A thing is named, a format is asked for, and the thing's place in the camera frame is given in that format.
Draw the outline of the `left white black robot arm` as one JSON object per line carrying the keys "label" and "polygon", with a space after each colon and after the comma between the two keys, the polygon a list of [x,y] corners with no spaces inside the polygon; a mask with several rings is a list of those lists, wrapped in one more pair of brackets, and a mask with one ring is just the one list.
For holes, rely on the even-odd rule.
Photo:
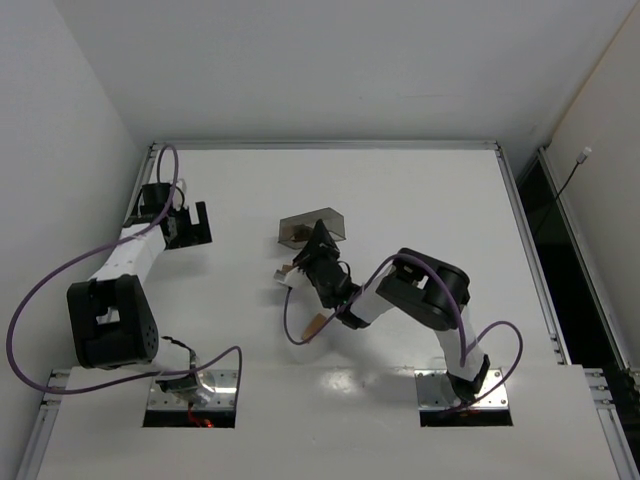
{"label": "left white black robot arm", "polygon": [[169,183],[141,187],[138,204],[125,220],[120,243],[89,280],[72,284],[67,305],[76,357],[87,369],[153,371],[172,375],[156,384],[192,405],[213,398],[215,380],[199,365],[195,351],[173,337],[162,337],[143,284],[158,256],[166,250],[209,244],[212,234],[206,203],[195,204],[198,221],[189,207],[172,205],[154,224],[169,198]]}

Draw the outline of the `long light wood block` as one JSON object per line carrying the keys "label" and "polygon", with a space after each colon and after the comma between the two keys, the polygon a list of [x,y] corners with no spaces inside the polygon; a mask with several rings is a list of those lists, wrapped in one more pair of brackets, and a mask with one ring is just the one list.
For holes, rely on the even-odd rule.
{"label": "long light wood block", "polygon": [[321,313],[316,314],[302,333],[303,343],[311,342],[328,324],[329,318]]}

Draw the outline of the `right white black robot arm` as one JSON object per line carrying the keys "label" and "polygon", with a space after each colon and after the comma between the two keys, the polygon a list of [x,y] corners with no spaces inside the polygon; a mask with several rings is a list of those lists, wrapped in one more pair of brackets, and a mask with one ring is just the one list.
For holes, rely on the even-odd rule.
{"label": "right white black robot arm", "polygon": [[418,251],[402,248],[388,267],[376,270],[364,285],[340,266],[340,251],[323,221],[303,231],[305,242],[293,267],[310,281],[322,306],[352,330],[365,329],[396,308],[435,332],[444,353],[446,374],[456,396],[475,400],[490,367],[462,313],[470,300],[469,276],[460,268]]}

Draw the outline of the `smoky transparent plastic bin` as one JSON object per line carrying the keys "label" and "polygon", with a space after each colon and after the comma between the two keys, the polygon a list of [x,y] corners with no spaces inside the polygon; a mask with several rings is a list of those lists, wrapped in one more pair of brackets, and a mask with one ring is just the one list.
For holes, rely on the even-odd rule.
{"label": "smoky transparent plastic bin", "polygon": [[297,241],[294,238],[295,231],[302,225],[310,227],[313,231],[314,225],[319,219],[324,221],[335,242],[346,239],[344,216],[335,209],[326,207],[282,218],[279,221],[278,243],[294,250],[302,249],[311,235],[307,241]]}

